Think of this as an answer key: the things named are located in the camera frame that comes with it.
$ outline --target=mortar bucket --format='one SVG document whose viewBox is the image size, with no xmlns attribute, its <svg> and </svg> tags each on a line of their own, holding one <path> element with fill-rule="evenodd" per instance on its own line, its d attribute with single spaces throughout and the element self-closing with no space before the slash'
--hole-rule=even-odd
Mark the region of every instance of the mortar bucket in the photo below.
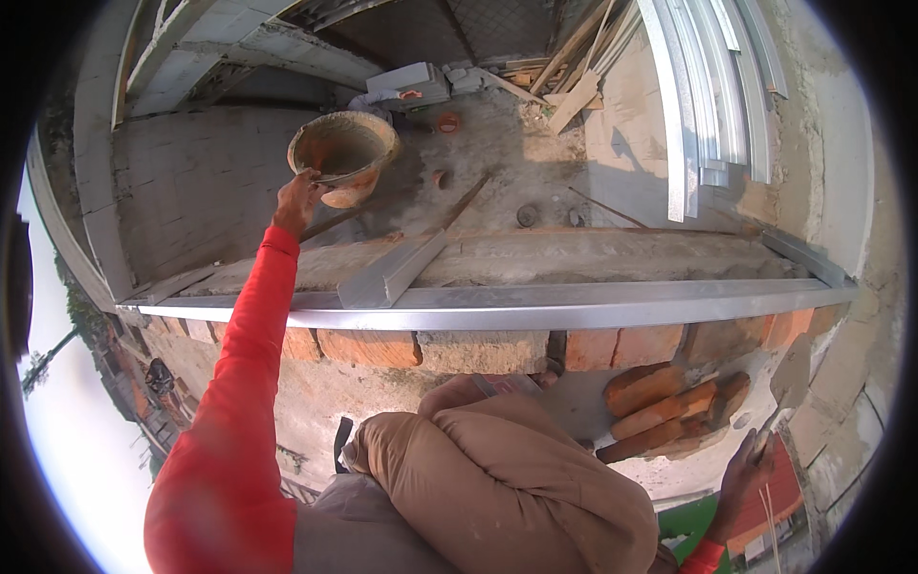
<svg viewBox="0 0 918 574">
<path fill-rule="evenodd" d="M 365 112 L 335 112 L 299 129 L 287 148 L 287 163 L 295 174 L 308 167 L 319 170 L 316 181 L 331 188 L 322 201 L 347 209 L 373 193 L 398 147 L 398 135 L 385 120 Z"/>
</svg>

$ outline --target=green surface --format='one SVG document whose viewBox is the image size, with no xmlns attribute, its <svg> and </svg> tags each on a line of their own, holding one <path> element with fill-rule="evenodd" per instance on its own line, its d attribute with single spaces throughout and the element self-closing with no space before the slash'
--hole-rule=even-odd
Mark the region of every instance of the green surface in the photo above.
<svg viewBox="0 0 918 574">
<path fill-rule="evenodd" d="M 711 495 L 657 515 L 661 541 L 667 538 L 678 538 L 681 535 L 688 536 L 673 549 L 673 554 L 676 555 L 676 560 L 680 565 L 704 536 L 704 531 L 708 529 L 708 524 L 714 518 L 716 510 L 717 497 Z M 715 574 L 730 574 L 730 553 L 726 550 L 721 555 L 721 565 L 715 570 Z"/>
</svg>

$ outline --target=sky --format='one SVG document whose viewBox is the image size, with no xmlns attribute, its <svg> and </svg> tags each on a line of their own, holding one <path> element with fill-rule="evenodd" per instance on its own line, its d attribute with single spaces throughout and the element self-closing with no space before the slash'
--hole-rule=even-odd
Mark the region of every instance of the sky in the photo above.
<svg viewBox="0 0 918 574">
<path fill-rule="evenodd" d="M 28 176 L 22 176 L 19 213 L 29 222 L 34 301 L 29 351 L 46 353 L 73 326 L 66 289 L 54 268 L 54 251 L 41 222 Z M 28 359 L 20 364 L 20 374 Z M 143 514 L 150 497 L 146 439 L 131 443 L 140 427 L 118 413 L 93 357 L 79 337 L 51 361 L 48 380 L 25 401 L 28 434 L 51 491 L 105 572 L 150 572 L 143 552 Z"/>
</svg>

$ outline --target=red long sleeve shirt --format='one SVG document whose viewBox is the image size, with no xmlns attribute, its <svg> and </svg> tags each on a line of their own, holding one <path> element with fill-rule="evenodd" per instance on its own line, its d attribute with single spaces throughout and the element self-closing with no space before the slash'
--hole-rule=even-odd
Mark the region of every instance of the red long sleeve shirt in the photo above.
<svg viewBox="0 0 918 574">
<path fill-rule="evenodd" d="M 153 486 L 144 546 L 155 572 L 290 572 L 297 504 L 281 494 L 274 397 L 299 245 L 270 227 L 236 301 L 191 429 Z M 681 574 L 710 574 L 702 540 Z"/>
</svg>

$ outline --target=worker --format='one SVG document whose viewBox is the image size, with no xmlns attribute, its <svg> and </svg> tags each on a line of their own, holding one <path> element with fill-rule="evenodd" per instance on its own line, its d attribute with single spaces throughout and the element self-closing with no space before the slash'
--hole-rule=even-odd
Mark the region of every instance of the worker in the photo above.
<svg viewBox="0 0 918 574">
<path fill-rule="evenodd" d="M 424 94 L 418 90 L 406 90 L 405 92 L 379 90 L 354 97 L 347 108 L 352 112 L 366 112 L 373 114 L 377 118 L 384 119 L 402 135 L 407 133 L 433 133 L 432 127 L 411 121 L 403 112 L 391 112 L 379 105 L 379 102 L 386 100 L 409 100 L 423 96 Z"/>
<path fill-rule="evenodd" d="M 299 246 L 324 189 L 312 170 L 278 192 L 214 378 L 150 496 L 154 572 L 670 572 L 717 567 L 740 502 L 764 488 L 750 433 L 723 477 L 707 534 L 678 569 L 653 506 L 521 393 L 485 399 L 460 375 L 418 413 L 363 422 L 310 506 L 285 498 L 274 396 Z"/>
</svg>

